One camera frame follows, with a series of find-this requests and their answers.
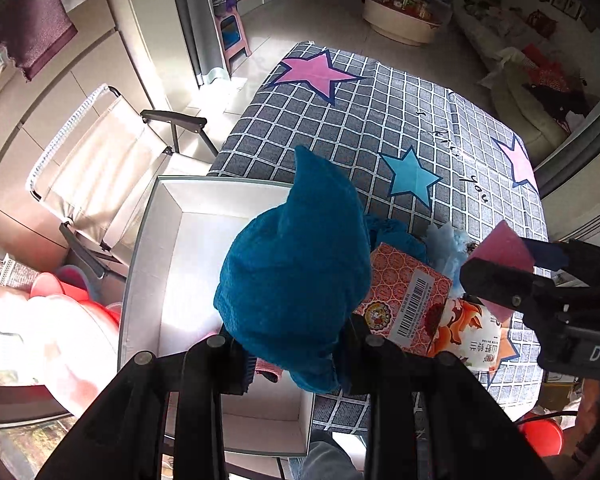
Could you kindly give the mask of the maroon curtain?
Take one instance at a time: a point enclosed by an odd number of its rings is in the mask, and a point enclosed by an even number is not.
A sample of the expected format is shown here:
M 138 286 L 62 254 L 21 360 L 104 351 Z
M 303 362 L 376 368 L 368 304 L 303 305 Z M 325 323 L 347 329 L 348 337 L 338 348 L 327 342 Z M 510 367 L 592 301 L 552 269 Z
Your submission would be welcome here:
M 61 0 L 8 0 L 0 13 L 0 44 L 27 81 L 77 33 Z

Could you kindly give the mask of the cream sofa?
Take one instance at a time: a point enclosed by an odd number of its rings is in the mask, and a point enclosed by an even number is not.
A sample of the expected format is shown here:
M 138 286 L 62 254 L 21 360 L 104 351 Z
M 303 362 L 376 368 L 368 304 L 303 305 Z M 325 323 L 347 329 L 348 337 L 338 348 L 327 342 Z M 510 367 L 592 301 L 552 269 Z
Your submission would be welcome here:
M 572 59 L 518 12 L 481 0 L 454 0 L 455 21 L 489 73 L 500 121 L 520 136 L 536 165 L 562 145 L 596 103 Z

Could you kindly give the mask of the white open storage box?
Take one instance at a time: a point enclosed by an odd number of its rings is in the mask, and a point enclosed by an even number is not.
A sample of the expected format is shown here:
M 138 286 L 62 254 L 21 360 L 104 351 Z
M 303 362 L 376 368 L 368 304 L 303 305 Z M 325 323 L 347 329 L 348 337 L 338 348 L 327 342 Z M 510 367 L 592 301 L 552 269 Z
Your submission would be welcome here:
M 140 351 L 168 356 L 220 329 L 213 305 L 222 264 L 239 232 L 286 202 L 287 183 L 239 178 L 157 179 L 132 255 L 123 298 L 118 363 Z M 314 396 L 288 375 L 256 376 L 243 396 L 223 396 L 227 451 L 306 454 Z

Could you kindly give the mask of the beige folding chair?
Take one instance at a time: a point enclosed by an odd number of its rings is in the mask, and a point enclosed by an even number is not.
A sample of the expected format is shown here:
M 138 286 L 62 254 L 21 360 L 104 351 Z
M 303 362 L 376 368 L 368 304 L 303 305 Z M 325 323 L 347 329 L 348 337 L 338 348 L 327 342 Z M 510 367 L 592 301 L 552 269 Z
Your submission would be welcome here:
M 50 140 L 24 188 L 59 220 L 73 255 L 95 278 L 124 281 L 107 262 L 131 264 L 155 180 L 209 170 L 181 152 L 178 132 L 193 134 L 212 157 L 219 155 L 206 125 L 206 118 L 170 110 L 137 112 L 118 89 L 102 84 Z

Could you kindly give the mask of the grey checked star tablecloth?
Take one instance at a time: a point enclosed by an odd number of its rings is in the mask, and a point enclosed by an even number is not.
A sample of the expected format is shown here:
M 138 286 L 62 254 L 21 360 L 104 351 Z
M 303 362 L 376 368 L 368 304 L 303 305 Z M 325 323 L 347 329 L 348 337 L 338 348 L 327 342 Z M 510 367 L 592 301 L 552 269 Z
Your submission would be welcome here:
M 296 44 L 266 77 L 210 172 L 288 183 L 298 146 L 351 180 L 365 215 L 400 220 L 423 243 L 431 223 L 448 222 L 478 245 L 501 220 L 519 236 L 547 237 L 518 134 L 453 90 L 372 58 Z M 539 396 L 540 347 L 520 315 L 498 322 L 498 366 L 474 373 L 519 418 Z

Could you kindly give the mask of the teal blue fluffy towel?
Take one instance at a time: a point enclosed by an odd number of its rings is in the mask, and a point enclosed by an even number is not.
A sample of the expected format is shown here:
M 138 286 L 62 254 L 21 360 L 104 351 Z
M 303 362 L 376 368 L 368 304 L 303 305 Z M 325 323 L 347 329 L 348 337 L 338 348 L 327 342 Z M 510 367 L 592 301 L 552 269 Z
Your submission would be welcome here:
M 371 278 L 358 192 L 336 165 L 298 146 L 286 202 L 236 236 L 213 304 L 249 353 L 306 391 L 330 393 L 338 387 L 332 352 Z

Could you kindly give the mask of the white orange squirrel snack bag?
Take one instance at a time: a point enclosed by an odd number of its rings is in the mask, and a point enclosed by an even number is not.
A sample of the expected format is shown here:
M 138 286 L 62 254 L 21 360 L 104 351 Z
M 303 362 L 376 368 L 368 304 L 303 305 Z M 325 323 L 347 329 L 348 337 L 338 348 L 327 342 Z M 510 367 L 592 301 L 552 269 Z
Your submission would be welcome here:
M 446 351 L 473 372 L 494 372 L 500 342 L 501 324 L 486 307 L 460 298 L 448 299 L 427 356 L 433 358 Z

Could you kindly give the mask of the red patterned cardboard box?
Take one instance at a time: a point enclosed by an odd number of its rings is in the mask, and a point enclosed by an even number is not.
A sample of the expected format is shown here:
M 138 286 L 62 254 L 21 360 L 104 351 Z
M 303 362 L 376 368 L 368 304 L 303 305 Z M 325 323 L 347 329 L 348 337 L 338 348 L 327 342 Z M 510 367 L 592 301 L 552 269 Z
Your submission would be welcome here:
M 452 281 L 385 243 L 370 255 L 372 284 L 355 312 L 375 335 L 424 356 L 437 330 Z

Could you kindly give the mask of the light blue fluffy plush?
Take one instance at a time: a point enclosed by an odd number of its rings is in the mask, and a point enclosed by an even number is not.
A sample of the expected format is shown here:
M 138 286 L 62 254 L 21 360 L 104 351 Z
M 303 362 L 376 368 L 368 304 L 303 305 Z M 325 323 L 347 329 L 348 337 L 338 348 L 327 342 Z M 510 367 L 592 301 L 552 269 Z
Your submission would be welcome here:
M 460 268 L 478 243 L 466 232 L 455 229 L 450 222 L 445 223 L 444 226 L 431 223 L 427 228 L 424 243 L 429 265 L 452 282 L 450 297 L 463 297 L 465 291 L 460 284 Z

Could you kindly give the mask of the blue cloth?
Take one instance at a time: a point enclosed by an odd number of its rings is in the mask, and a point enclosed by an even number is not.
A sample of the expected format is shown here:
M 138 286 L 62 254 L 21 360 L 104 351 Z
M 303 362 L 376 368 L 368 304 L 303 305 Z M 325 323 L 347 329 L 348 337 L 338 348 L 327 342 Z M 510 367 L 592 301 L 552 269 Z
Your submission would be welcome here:
M 422 263 L 429 263 L 426 245 L 407 232 L 407 225 L 404 222 L 380 218 L 376 214 L 366 214 L 364 220 L 372 252 L 380 244 L 386 244 Z

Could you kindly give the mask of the pink plastic stool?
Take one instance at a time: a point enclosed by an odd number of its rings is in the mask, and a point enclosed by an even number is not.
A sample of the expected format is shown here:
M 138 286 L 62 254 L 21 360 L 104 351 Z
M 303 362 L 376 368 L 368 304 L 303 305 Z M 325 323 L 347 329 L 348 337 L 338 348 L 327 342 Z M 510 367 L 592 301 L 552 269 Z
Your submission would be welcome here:
M 247 58 L 251 55 L 250 45 L 242 24 L 242 18 L 236 6 L 226 9 L 221 14 L 215 15 L 215 24 L 218 29 L 222 52 L 229 74 L 232 73 L 232 59 L 243 53 Z

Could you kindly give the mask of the pink sponge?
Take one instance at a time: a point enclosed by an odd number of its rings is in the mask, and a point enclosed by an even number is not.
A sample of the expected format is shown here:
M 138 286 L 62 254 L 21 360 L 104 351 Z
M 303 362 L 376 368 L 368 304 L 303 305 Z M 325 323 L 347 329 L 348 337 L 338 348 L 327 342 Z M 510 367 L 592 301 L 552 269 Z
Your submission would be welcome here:
M 518 234 L 505 220 L 472 251 L 468 259 L 478 258 L 501 266 L 532 272 L 534 259 Z

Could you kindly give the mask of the red plastic basin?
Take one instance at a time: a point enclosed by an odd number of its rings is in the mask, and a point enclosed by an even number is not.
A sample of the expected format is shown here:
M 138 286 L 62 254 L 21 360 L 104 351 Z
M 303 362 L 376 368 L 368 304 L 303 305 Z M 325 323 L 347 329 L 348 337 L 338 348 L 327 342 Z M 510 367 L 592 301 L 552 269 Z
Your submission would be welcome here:
M 516 425 L 539 456 L 555 456 L 562 452 L 564 433 L 553 417 L 528 413 L 517 420 Z

